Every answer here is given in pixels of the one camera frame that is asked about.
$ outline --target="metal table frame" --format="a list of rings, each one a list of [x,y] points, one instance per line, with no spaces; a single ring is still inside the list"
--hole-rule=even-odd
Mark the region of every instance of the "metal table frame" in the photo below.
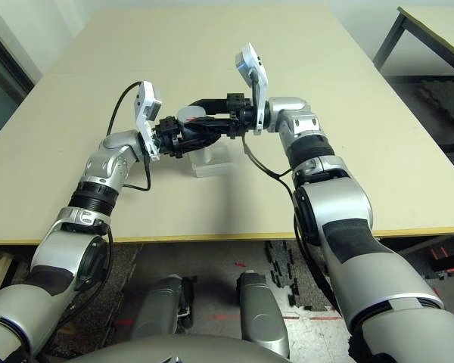
[[[378,49],[377,54],[373,58],[373,64],[377,70],[380,70],[384,66],[385,61],[395,47],[395,44],[399,41],[404,30],[408,30],[413,36],[423,42],[454,68],[454,53],[438,39],[422,29],[417,23],[400,13],[380,49]],[[440,148],[445,153],[454,153],[454,144],[440,145]]]

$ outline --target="silver robot arm segment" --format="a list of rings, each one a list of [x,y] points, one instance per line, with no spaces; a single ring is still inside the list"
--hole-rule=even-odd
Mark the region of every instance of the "silver robot arm segment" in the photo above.
[[[353,334],[352,356],[454,361],[454,315],[403,257],[373,237],[368,198],[316,115],[297,98],[270,98],[269,110],[269,131],[279,132],[293,170],[297,225],[305,242],[322,248]]]

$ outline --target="white wall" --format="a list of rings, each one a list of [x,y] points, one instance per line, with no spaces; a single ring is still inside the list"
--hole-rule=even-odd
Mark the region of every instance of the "white wall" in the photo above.
[[[31,78],[38,81],[99,8],[213,2],[269,3],[267,0],[0,0],[0,37]],[[298,2],[325,3],[370,58],[387,35],[400,4],[400,0]],[[405,0],[403,4],[454,6],[454,0]],[[406,33],[389,57],[383,73],[454,74],[454,70]]]

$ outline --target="table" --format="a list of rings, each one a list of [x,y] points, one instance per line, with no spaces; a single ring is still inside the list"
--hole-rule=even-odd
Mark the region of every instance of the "table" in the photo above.
[[[0,244],[40,241],[127,85],[152,81],[159,117],[199,98],[249,94],[234,63],[247,42],[263,58],[269,96],[311,103],[372,202],[377,236],[454,233],[454,167],[326,7],[199,5],[98,12],[40,80],[0,132]],[[133,98],[114,131],[135,128]],[[162,157],[150,192],[123,190],[116,241],[292,238],[282,186],[247,160],[240,140],[222,142],[236,165],[226,175],[195,178],[187,158]],[[247,142],[269,168],[287,169],[276,134]],[[128,182],[145,183],[141,165]]]

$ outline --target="wooden table edge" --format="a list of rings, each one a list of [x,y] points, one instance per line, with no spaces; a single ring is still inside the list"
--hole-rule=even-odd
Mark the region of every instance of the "wooden table edge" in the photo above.
[[[411,228],[397,230],[373,231],[374,236],[384,237],[420,237],[439,234],[454,234],[454,227],[439,228]],[[184,236],[153,236],[153,237],[115,237],[114,242],[130,243],[155,243],[155,242],[187,242],[187,241],[212,241],[212,240],[291,240],[293,232],[280,233],[243,233],[243,234],[194,234]],[[0,240],[0,245],[37,245],[40,240]]]
[[[428,28],[424,23],[422,23],[420,20],[414,18],[408,11],[406,11],[403,7],[399,6],[397,10],[404,16],[409,18],[414,24],[416,24],[419,28],[423,29],[427,34],[429,34],[432,38],[437,40],[441,45],[449,49],[453,54],[454,54],[454,46],[450,44],[448,41],[446,41],[444,38],[441,36],[437,35],[432,31],[430,28]]]

